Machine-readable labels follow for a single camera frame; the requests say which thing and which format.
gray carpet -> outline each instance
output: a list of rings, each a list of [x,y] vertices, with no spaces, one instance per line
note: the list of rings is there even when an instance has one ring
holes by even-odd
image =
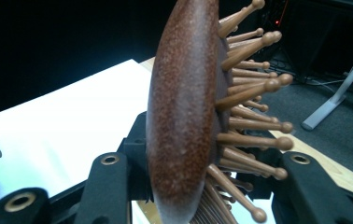
[[[345,100],[316,129],[306,131],[301,123],[325,103],[341,83],[311,86],[294,83],[273,94],[264,94],[266,113],[294,124],[293,135],[353,171],[353,85]]]

brown hairbrush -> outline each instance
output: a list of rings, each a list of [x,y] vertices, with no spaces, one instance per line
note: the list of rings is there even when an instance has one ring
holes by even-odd
[[[291,76],[253,72],[269,63],[246,61],[281,37],[263,30],[226,38],[263,0],[219,21],[218,0],[178,0],[164,28],[153,66],[147,113],[148,169],[155,203],[164,223],[233,223],[219,190],[228,192],[258,222],[266,214],[235,186],[251,190],[225,172],[287,177],[284,169],[255,161],[237,147],[278,147],[288,138],[270,139],[241,130],[291,131],[248,109],[265,110],[265,92],[291,83]]]

